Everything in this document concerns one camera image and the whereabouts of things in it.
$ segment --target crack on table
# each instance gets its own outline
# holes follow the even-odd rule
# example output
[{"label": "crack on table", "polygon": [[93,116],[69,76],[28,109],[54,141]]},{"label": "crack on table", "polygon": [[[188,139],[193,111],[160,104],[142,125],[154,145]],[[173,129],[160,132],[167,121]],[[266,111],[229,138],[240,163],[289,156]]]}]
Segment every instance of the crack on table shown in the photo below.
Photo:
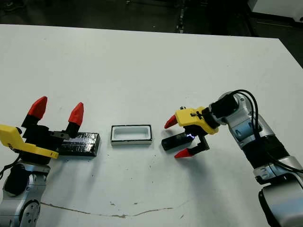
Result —
[{"label": "crack on table", "polygon": [[60,207],[60,206],[55,206],[51,203],[45,203],[45,202],[41,202],[41,204],[45,205],[45,206],[49,206],[49,207],[53,207],[53,208],[58,208],[58,209],[63,209],[63,210],[68,210],[68,211],[73,211],[73,212],[77,212],[77,213],[81,213],[81,214],[87,214],[87,215],[95,215],[95,216],[104,216],[104,217],[114,217],[114,218],[126,218],[126,217],[136,217],[142,214],[146,214],[149,212],[155,212],[155,211],[161,211],[161,210],[172,210],[174,209],[173,207],[166,207],[166,208],[161,208],[161,209],[153,209],[153,210],[147,210],[138,214],[122,214],[122,215],[118,215],[118,214],[113,214],[113,215],[107,215],[107,214],[94,214],[94,213],[88,213],[88,212],[84,212],[81,210],[75,210],[75,209],[70,209],[70,208],[66,208],[66,207]]}]

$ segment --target small black object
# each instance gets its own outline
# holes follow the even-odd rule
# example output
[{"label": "small black object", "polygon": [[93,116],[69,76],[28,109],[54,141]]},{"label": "small black object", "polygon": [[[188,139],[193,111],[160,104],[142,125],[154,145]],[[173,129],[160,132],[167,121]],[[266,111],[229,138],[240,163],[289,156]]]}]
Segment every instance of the small black object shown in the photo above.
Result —
[{"label": "small black object", "polygon": [[75,138],[64,140],[58,147],[58,152],[59,155],[95,157],[99,143],[99,133],[78,132]]},{"label": "small black object", "polygon": [[186,135],[185,132],[180,133],[175,136],[171,136],[162,140],[161,144],[164,150],[169,150],[180,145],[190,143],[194,140],[194,137]]}]

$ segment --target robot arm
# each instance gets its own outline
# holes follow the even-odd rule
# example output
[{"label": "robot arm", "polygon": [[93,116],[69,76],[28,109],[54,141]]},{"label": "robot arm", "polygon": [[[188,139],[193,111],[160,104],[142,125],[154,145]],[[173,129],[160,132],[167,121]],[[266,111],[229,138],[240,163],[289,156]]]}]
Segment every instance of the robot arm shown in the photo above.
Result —
[{"label": "robot arm", "polygon": [[58,148],[64,140],[75,138],[83,118],[83,103],[79,103],[71,113],[66,130],[49,131],[48,127],[37,125],[43,117],[47,98],[38,99],[28,111],[22,127],[0,125],[0,141],[19,153],[18,159],[6,166],[10,169],[3,187],[3,201],[0,204],[0,227],[34,227],[40,213],[40,200],[46,187],[47,166],[51,158],[57,158]]},{"label": "robot arm", "polygon": [[[258,194],[269,225],[303,227],[302,166],[295,157],[288,154],[258,114],[258,107],[255,108],[256,112],[253,111],[252,101],[243,92],[226,93],[207,108],[177,110],[165,128],[178,123],[184,127],[186,135],[202,135],[199,138],[205,149],[200,149],[200,152],[208,149],[205,135],[217,133],[220,125],[228,125],[232,136],[254,168],[257,182],[269,183]],[[198,152],[194,150],[197,149],[187,148],[175,157],[195,155]]]}]

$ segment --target dark floor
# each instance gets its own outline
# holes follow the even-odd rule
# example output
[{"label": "dark floor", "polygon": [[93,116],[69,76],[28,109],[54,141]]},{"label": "dark floor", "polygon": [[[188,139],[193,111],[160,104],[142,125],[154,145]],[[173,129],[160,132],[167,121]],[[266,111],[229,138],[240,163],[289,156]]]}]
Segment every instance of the dark floor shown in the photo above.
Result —
[{"label": "dark floor", "polygon": [[[71,26],[178,32],[182,0],[25,0],[26,7],[7,13],[1,24]],[[303,67],[303,28],[291,22],[260,18],[227,0],[186,0],[184,33],[279,38]]]}]

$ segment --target black cylinder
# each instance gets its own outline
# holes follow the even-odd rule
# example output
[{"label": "black cylinder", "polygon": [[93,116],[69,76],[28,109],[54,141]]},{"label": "black cylinder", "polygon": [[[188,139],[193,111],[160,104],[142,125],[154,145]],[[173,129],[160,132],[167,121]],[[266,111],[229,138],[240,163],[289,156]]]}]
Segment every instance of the black cylinder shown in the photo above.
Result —
[{"label": "black cylinder", "polygon": [[190,135],[188,136],[188,135],[186,135],[185,132],[183,132],[178,135],[163,139],[161,144],[162,144],[162,147],[164,150],[169,150],[169,149],[175,148],[177,146],[180,146],[180,145],[183,145],[186,143],[190,143],[193,140],[194,140],[193,137],[191,137]]}]

